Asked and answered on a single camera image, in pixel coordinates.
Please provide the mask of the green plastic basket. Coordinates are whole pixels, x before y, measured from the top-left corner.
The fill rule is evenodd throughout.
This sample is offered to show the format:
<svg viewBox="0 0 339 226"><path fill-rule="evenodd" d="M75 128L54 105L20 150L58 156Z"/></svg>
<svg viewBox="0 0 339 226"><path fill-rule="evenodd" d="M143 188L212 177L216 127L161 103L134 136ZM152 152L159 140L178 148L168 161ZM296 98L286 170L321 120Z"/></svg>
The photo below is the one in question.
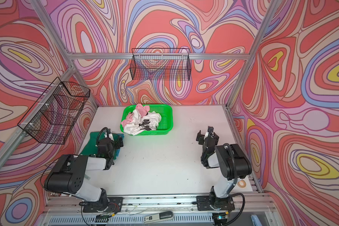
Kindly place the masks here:
<svg viewBox="0 0 339 226"><path fill-rule="evenodd" d="M173 128L173 111L171 106L169 105L143 105L143 106L149 106L150 110L149 112L156 112L161 115L162 120L159 123L159 127L156 131L146 131L138 136L149 136L149 135L166 135L168 134L172 128ZM123 111L123 116L121 121L123 121L126 118L126 115L129 112L132 112L135 110L136 105L128 106ZM120 123L120 130L123 132L123 128Z"/></svg>

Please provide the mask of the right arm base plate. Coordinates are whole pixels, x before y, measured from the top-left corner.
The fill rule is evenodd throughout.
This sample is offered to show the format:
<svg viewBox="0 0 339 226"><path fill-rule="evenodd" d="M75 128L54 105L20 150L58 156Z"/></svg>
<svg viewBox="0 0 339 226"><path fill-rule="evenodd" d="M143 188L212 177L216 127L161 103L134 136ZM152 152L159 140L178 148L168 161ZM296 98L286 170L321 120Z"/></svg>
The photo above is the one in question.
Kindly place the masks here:
<svg viewBox="0 0 339 226"><path fill-rule="evenodd" d="M199 195L195 201L199 211L229 211L235 210L231 197L217 198L213 195Z"/></svg>

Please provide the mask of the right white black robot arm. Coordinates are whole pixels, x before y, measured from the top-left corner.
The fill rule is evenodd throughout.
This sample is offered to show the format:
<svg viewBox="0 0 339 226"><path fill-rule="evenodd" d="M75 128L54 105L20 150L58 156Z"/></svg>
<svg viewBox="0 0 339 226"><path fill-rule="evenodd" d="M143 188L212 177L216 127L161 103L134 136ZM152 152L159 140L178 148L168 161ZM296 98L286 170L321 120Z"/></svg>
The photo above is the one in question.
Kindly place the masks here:
<svg viewBox="0 0 339 226"><path fill-rule="evenodd" d="M238 144L219 145L219 136L209 126L205 134L198 132L196 141L202 146L200 161L206 169L219 168L222 176L211 187L209 195L196 197L199 211L228 211L235 209L232 190L252 173L252 166Z"/></svg>

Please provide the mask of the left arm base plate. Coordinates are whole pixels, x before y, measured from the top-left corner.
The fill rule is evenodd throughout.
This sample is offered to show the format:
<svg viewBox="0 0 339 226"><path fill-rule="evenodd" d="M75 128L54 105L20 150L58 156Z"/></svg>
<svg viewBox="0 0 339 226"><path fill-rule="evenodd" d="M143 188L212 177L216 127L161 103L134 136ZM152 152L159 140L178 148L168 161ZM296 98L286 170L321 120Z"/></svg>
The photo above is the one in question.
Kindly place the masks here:
<svg viewBox="0 0 339 226"><path fill-rule="evenodd" d="M114 196L107 197L107 201L97 202L80 202L79 205L83 208L84 213L118 213L121 212L123 197Z"/></svg>

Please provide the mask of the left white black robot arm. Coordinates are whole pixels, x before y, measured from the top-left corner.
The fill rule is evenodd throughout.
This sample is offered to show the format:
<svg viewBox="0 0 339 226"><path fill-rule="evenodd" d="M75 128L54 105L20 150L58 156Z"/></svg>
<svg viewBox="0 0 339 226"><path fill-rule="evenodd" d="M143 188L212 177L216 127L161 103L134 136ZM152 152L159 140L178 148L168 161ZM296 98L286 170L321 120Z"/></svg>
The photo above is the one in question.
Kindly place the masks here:
<svg viewBox="0 0 339 226"><path fill-rule="evenodd" d="M114 216L121 211L122 198L110 198L104 188L96 187L86 177L87 172L108 171L124 146L123 136L104 127L97 135L92 155L65 154L58 158L44 181L43 188L49 192L72 195L81 199L83 213L100 213Z"/></svg>

